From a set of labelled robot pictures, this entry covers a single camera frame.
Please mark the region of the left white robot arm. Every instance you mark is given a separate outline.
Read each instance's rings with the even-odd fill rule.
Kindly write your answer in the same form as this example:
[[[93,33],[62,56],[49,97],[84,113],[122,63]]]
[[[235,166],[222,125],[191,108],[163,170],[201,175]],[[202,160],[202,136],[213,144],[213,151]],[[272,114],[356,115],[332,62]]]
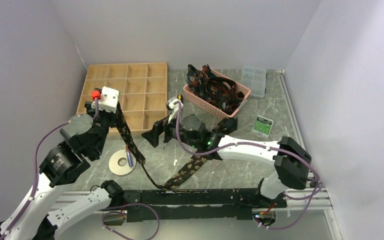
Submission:
[[[102,154],[110,128],[122,124],[120,103],[85,104],[88,112],[78,114],[58,126],[63,141],[52,148],[42,163],[35,164],[34,181],[23,201],[5,221],[0,222],[0,240],[53,240],[69,227],[104,210],[119,209],[124,201],[122,187],[104,181],[82,199],[52,210],[68,190]]]

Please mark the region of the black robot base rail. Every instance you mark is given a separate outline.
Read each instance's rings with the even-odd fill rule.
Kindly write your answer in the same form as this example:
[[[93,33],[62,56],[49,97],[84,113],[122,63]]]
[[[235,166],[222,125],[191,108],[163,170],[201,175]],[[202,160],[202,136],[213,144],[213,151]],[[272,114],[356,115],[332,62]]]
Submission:
[[[268,208],[284,209],[282,195],[268,199],[255,188],[125,190],[121,200],[112,201],[106,210],[125,210],[129,223],[154,220],[220,219],[251,220]]]

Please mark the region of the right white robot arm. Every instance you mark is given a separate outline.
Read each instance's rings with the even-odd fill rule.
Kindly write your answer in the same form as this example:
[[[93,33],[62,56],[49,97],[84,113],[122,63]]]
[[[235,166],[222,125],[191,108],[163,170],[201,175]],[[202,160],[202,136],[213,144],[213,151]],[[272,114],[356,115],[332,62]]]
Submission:
[[[284,136],[280,141],[267,142],[229,136],[228,131],[236,126],[237,119],[225,118],[216,131],[209,131],[194,114],[183,119],[167,116],[141,136],[154,148],[163,134],[165,143],[177,140],[183,147],[196,149],[191,159],[164,185],[167,189],[181,185],[209,160],[242,160],[273,166],[274,173],[262,179],[255,194],[256,203],[262,208],[269,207],[288,189],[306,188],[312,158],[293,138]]]

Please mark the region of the black gold patterned tie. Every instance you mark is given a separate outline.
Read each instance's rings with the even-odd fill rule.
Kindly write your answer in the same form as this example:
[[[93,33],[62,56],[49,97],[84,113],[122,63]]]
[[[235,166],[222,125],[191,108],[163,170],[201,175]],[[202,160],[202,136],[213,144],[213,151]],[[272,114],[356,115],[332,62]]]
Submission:
[[[156,188],[160,190],[168,191],[177,188],[178,186],[182,185],[186,180],[188,180],[194,173],[196,173],[207,161],[212,159],[211,157],[207,156],[192,155],[190,160],[187,161],[185,165],[182,166],[180,170],[175,173],[170,179],[168,179],[163,184],[157,184],[145,168],[146,159],[134,143],[131,130],[127,125],[123,113],[120,113],[120,115],[121,116],[118,117],[118,120],[116,120],[116,129],[119,131],[119,134],[126,143],[128,149],[132,151],[133,156],[138,157],[136,161],[142,167],[146,177]]]

